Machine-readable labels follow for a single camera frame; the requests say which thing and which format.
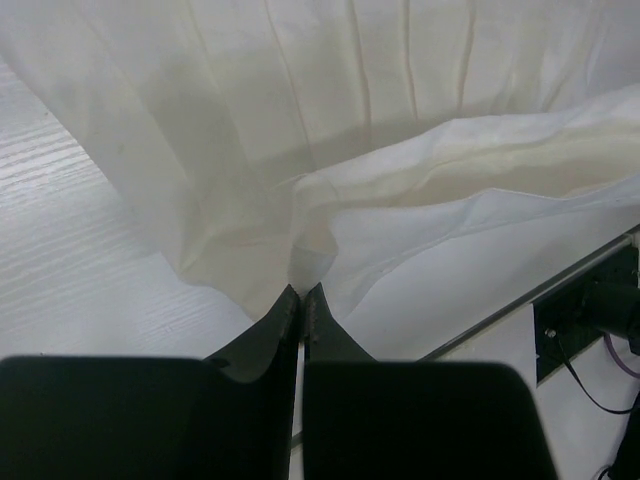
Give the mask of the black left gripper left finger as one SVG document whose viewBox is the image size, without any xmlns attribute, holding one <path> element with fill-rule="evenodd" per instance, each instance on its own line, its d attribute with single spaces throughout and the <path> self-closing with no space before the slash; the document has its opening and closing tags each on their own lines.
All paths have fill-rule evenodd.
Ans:
<svg viewBox="0 0 640 480">
<path fill-rule="evenodd" d="M 5 479 L 284 479 L 300 299 L 203 358 L 13 356 L 1 363 Z"/>
</svg>

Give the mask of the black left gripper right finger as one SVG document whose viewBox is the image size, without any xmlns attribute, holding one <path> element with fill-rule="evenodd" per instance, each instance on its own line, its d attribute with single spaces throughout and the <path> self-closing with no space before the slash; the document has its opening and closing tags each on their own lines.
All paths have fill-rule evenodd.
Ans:
<svg viewBox="0 0 640 480">
<path fill-rule="evenodd" d="M 307 479 L 555 479 L 529 386 L 495 362 L 378 361 L 305 300 Z"/>
</svg>

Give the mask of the white pleated skirt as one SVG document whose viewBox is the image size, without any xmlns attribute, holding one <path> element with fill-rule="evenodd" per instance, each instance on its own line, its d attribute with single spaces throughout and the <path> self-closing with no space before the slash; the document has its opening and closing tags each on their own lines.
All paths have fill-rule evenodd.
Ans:
<svg viewBox="0 0 640 480">
<path fill-rule="evenodd" d="M 639 199 L 635 1 L 5 1 L 1 54 L 186 282 L 346 315 L 451 238 Z"/>
</svg>

